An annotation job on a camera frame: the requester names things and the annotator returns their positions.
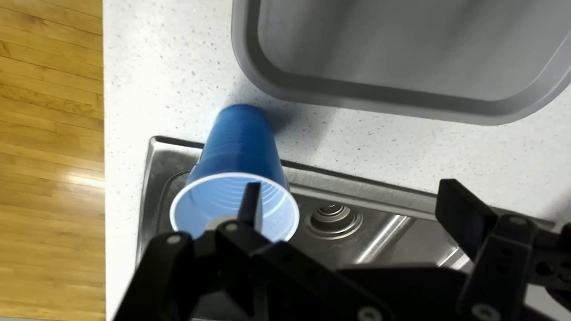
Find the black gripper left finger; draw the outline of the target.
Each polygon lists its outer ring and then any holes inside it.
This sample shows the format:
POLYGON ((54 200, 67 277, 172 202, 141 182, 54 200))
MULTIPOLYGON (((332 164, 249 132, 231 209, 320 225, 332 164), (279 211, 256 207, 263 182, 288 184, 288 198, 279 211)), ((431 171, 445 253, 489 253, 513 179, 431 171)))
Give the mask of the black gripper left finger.
POLYGON ((263 187, 259 182, 249 182, 238 212, 238 220, 252 228, 259 228, 263 220, 261 191, 263 187))

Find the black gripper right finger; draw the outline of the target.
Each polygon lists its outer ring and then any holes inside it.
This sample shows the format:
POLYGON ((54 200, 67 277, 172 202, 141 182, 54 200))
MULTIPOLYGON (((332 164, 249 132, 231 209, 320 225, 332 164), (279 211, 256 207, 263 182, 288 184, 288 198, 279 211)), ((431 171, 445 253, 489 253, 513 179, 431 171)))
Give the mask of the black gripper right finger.
POLYGON ((436 218, 472 261, 498 221, 498 214, 456 179, 439 182, 436 218))

